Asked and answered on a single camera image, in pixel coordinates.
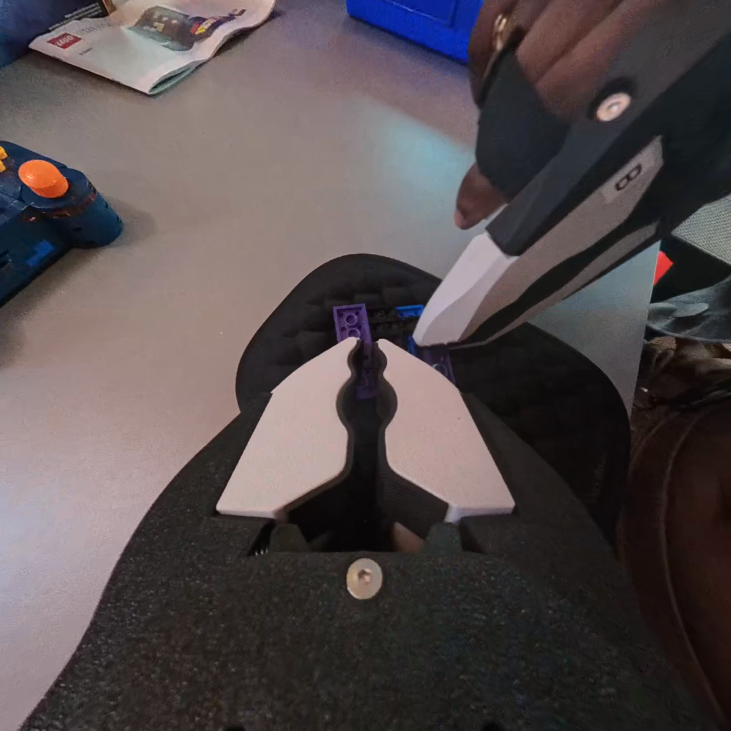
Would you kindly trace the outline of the person's right hand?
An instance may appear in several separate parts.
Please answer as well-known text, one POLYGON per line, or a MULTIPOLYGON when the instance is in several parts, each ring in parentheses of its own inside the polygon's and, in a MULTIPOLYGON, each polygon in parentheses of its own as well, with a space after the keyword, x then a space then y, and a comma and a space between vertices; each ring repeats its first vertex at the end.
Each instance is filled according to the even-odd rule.
POLYGON ((484 97, 491 67, 511 41, 517 41, 516 56, 526 78, 539 89, 618 5, 609 1, 484 2, 468 44, 475 105, 484 97))

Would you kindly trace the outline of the person's left hand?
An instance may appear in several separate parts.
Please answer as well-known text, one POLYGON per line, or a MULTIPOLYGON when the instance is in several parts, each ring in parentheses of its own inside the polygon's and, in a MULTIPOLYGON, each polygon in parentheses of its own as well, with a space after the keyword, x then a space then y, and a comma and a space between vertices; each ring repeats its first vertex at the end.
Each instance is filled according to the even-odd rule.
POLYGON ((391 525, 390 541, 393 550, 398 553, 417 554, 421 552, 425 545, 425 539, 398 522, 391 525))

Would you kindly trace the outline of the dark blue brick game console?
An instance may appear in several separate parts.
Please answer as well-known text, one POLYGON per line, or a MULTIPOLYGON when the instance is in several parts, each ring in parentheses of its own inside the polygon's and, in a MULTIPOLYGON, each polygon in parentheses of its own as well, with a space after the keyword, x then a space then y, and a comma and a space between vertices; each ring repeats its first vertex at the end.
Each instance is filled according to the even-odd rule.
POLYGON ((71 249, 110 245, 114 208, 78 169, 1 142, 1 305, 71 249))

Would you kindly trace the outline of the black quilted wrist rest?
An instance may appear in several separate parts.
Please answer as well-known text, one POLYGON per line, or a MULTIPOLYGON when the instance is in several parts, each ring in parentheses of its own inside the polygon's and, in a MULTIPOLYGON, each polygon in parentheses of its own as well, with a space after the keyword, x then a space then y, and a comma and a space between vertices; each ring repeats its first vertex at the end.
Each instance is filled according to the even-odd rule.
MULTIPOLYGON (((270 392, 335 344, 333 307, 425 305, 441 280, 405 262, 347 254, 311 271, 246 346, 238 406, 270 392)), ((613 543, 626 487, 629 418, 613 383, 588 358, 532 324, 486 345, 452 350, 456 385, 533 449, 613 543)))

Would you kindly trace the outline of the person's brown trousers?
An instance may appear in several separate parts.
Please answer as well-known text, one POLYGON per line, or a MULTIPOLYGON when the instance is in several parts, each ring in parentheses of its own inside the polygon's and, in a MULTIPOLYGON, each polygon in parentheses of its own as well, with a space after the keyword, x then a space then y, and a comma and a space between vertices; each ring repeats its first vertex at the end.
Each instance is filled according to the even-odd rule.
POLYGON ((675 677, 730 720, 729 344, 644 345, 617 550, 675 677))

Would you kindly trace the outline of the brick instruction booklet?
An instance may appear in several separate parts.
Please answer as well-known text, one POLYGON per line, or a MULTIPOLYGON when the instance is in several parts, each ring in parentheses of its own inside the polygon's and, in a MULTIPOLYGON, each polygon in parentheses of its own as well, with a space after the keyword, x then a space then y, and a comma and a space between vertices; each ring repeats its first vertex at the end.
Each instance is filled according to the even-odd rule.
POLYGON ((103 18, 72 20, 30 49, 156 96, 265 23, 275 1, 130 1, 103 18))

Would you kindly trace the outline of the grey mesh office chair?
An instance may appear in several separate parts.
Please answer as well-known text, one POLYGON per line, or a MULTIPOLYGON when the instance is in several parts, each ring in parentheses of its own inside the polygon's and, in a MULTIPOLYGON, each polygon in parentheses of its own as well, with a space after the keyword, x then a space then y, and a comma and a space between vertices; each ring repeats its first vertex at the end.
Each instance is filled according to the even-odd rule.
POLYGON ((701 207, 672 235, 730 265, 730 196, 701 207))

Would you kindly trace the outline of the blue and purple brick assembly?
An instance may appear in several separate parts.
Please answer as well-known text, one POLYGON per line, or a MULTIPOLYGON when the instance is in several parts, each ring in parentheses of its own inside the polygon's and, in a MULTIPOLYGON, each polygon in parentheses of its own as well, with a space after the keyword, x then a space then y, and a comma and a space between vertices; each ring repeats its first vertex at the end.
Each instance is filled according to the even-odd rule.
POLYGON ((333 308, 337 342, 348 338, 362 342, 361 367, 355 386, 358 400, 374 399, 377 394, 371 357, 373 340, 388 340, 455 384, 448 348, 445 345, 419 346, 413 338, 423 310, 424 305, 367 308, 365 304, 351 304, 333 308))

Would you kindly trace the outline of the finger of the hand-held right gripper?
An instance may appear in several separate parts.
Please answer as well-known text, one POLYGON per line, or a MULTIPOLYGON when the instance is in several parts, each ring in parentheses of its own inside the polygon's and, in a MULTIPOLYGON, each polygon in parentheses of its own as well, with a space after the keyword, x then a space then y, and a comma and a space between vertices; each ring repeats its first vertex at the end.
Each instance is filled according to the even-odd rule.
POLYGON ((544 275, 589 252, 627 220, 663 162, 662 137, 656 136, 523 254, 508 255, 488 231, 479 234, 425 305, 413 333, 416 344, 466 340, 544 275))
POLYGON ((647 249, 657 238, 656 227, 640 227, 621 238, 608 236, 542 275, 517 300, 486 318, 456 346, 482 345, 510 332, 647 249))

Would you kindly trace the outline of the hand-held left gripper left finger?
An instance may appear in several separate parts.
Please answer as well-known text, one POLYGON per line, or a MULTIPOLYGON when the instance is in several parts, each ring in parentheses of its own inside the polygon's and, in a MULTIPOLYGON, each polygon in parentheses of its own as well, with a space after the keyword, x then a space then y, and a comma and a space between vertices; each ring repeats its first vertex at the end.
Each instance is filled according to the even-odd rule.
POLYGON ((292 510, 339 484, 353 462, 344 398, 357 379, 359 339, 332 346, 270 394, 222 495, 224 516, 287 521, 292 510))

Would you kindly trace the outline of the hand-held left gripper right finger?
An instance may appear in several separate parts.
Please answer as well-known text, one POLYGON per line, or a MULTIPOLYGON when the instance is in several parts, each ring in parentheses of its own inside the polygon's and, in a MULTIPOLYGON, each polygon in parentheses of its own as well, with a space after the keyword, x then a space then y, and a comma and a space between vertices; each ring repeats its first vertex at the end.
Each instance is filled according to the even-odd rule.
POLYGON ((457 524, 516 503, 459 389, 387 340, 373 347, 383 409, 380 503, 399 524, 457 524))

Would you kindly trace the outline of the blue storage bin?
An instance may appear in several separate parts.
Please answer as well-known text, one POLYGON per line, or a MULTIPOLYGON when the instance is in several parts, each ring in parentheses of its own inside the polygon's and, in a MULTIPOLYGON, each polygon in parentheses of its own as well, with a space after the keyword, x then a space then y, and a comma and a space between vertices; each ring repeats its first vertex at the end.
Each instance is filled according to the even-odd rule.
POLYGON ((346 1, 348 15, 466 63, 483 1, 346 1))

